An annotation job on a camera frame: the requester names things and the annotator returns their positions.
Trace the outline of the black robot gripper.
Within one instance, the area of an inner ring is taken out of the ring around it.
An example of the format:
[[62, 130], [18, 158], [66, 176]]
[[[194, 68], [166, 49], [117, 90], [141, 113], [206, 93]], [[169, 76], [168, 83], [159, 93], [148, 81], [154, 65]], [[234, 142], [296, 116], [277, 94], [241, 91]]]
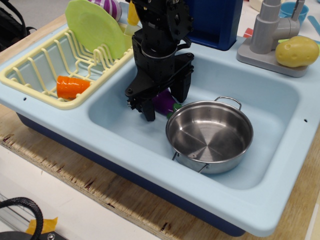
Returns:
[[191, 85], [191, 74], [194, 70], [194, 55], [190, 52], [176, 54], [177, 51], [190, 48], [191, 40], [183, 37], [174, 48], [160, 53], [148, 48], [145, 35], [138, 30], [132, 36], [133, 56], [137, 74], [125, 90], [128, 106], [142, 112], [148, 122], [155, 120], [155, 108], [152, 99], [166, 89], [183, 103]]

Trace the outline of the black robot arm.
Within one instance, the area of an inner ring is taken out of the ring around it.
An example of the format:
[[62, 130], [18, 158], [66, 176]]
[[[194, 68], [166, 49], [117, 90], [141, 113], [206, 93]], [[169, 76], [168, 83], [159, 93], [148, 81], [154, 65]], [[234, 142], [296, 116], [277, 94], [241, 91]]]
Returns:
[[187, 37], [193, 30], [193, 17], [183, 0], [132, 1], [142, 28], [132, 36], [137, 74], [125, 90], [127, 103], [148, 122], [155, 120], [153, 98], [169, 89], [182, 103], [186, 100], [194, 71]]

